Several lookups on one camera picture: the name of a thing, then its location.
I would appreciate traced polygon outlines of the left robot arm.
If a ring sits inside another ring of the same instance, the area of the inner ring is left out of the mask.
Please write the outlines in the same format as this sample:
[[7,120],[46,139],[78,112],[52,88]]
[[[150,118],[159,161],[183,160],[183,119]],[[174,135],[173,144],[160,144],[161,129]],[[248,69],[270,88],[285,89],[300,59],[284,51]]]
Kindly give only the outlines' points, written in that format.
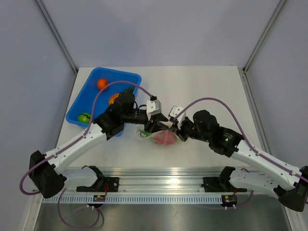
[[93,147],[122,132],[125,124],[144,125],[147,132],[167,121],[161,102],[152,96],[145,109],[134,106],[132,93],[120,94],[102,114],[97,116],[79,135],[64,145],[44,154],[34,152],[30,157],[29,177],[44,198],[51,198],[65,188],[78,192],[108,192],[111,186],[96,167],[68,170],[68,166]]

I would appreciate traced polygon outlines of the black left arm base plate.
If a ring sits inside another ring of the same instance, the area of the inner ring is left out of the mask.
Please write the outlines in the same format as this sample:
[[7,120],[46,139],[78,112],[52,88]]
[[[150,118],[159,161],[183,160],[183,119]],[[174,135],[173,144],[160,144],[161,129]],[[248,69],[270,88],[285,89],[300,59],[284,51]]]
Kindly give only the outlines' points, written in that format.
[[81,193],[116,193],[119,187],[119,177],[98,178],[91,186],[78,186],[76,191]]

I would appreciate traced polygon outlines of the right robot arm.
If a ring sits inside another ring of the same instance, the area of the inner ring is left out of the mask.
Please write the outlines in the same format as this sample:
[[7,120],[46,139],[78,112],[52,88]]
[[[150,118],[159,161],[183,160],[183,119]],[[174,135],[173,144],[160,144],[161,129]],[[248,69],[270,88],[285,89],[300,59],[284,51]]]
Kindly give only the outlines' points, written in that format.
[[278,199],[283,206],[293,211],[304,210],[308,202],[307,166],[292,166],[249,145],[242,134],[220,126],[206,110],[196,112],[193,120],[190,120],[182,107],[174,106],[169,118],[182,141],[190,138],[206,142],[215,153],[246,163],[258,171],[253,173],[224,167],[217,179],[219,190],[262,192]]

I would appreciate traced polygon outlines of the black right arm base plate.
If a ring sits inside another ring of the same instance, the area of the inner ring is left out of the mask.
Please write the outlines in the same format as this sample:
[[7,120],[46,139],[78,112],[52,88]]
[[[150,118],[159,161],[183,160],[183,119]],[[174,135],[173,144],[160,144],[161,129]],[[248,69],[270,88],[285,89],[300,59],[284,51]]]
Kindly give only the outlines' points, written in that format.
[[234,192],[239,192],[239,193],[244,193],[247,192],[247,189],[244,188],[234,188],[233,186],[227,186],[226,188],[222,187],[220,185],[220,182],[218,180],[218,177],[203,177],[203,184],[201,187],[204,188],[204,191],[206,193],[234,193]]

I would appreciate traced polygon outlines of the clear dotted zip top bag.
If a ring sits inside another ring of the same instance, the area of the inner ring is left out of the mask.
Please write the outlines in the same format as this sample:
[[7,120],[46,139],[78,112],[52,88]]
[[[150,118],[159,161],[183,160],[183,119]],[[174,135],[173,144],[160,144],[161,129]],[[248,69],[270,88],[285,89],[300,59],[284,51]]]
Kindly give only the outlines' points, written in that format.
[[169,146],[182,142],[182,140],[174,132],[167,130],[167,128],[171,128],[171,122],[163,122],[162,124],[166,128],[163,128],[160,131],[146,132],[142,125],[138,125],[128,134],[130,137],[135,138],[136,140],[151,142],[160,146]]

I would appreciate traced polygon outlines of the pink toy dragon fruit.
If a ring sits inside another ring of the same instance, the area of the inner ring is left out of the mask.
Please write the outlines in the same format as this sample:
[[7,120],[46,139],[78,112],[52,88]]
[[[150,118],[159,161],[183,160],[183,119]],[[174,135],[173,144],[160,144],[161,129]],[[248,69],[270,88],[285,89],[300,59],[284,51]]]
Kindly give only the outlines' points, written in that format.
[[148,139],[156,145],[168,146],[180,141],[180,138],[169,130],[162,130],[156,133],[148,133],[145,130],[139,130],[142,139]]

